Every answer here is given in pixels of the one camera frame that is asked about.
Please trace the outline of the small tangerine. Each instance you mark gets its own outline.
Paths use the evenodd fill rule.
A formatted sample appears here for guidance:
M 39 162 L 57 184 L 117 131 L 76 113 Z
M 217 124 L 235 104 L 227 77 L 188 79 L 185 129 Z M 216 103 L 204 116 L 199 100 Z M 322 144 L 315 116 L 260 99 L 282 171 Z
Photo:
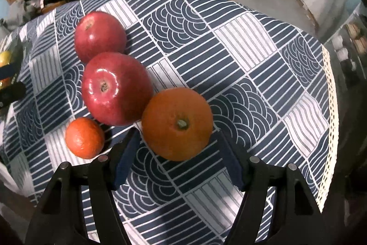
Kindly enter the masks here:
M 105 133 L 94 120 L 77 118 L 67 126 L 65 143 L 77 157 L 92 159 L 104 148 Z

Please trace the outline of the grey crumpled clothing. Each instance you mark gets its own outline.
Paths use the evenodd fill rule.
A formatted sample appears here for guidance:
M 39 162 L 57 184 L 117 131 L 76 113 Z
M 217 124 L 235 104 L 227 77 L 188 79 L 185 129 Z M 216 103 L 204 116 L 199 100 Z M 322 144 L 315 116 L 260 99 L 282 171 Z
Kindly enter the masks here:
M 40 15 L 44 7 L 44 0 L 16 0 L 9 8 L 8 16 L 1 19 L 1 26 L 12 32 Z

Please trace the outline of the large orange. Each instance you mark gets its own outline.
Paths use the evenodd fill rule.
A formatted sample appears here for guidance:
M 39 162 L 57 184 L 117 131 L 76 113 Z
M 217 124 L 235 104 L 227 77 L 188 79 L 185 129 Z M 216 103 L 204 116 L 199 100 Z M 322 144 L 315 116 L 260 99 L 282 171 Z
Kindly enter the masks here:
M 157 93 L 141 119 L 145 143 L 164 159 L 180 162 L 199 154 L 209 143 L 213 114 L 204 97 L 185 87 Z

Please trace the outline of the blue white patterned tablecloth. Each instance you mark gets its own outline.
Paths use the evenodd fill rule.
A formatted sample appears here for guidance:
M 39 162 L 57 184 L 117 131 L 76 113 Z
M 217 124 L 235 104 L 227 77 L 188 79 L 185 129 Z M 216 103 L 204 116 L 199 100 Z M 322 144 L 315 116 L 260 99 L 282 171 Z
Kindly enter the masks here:
M 1 157 L 37 203 L 63 161 L 67 125 L 89 112 L 77 24 L 90 12 L 115 16 L 126 53 L 148 70 L 155 91 L 186 86 L 210 104 L 215 131 L 265 163 L 299 167 L 320 208 L 336 164 L 337 103 L 330 56 L 311 35 L 226 0 L 80 0 L 28 22 L 1 42 L 25 48 L 23 99 L 1 121 Z M 127 182 L 114 193 L 133 244 L 222 244 L 243 198 L 211 138 L 196 157 L 171 162 L 140 146 Z

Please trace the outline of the green yellow mango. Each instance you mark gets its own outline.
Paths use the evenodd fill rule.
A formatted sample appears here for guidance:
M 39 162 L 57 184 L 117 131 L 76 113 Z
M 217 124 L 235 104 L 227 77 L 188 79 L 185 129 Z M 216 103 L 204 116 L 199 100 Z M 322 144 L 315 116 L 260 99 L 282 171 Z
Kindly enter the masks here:
M 10 51 L 3 51 L 0 53 L 0 67 L 9 65 L 11 63 L 12 53 Z

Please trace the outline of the large red apple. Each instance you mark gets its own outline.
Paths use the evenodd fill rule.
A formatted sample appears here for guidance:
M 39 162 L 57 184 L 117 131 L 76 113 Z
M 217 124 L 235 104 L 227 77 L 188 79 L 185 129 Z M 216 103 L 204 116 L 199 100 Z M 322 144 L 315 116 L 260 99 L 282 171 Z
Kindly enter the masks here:
M 128 55 L 103 52 L 87 63 L 83 73 L 83 101 L 97 121 L 109 126 L 140 120 L 153 94 L 146 68 Z

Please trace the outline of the smaller red apple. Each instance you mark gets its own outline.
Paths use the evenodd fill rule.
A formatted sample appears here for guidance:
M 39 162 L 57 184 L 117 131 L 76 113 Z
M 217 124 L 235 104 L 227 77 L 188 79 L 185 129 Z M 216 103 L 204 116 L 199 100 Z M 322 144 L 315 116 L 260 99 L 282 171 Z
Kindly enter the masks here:
M 127 35 L 117 18 L 103 11 L 84 16 L 75 29 L 75 52 L 83 63 L 103 52 L 125 51 Z

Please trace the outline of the shoe rack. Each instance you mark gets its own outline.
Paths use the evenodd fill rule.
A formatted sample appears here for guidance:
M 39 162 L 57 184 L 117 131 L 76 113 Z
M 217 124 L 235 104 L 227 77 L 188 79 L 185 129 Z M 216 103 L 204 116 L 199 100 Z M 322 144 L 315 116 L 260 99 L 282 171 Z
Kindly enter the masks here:
M 325 46 L 336 55 L 335 77 L 346 88 L 366 81 L 366 7 L 359 3 Z

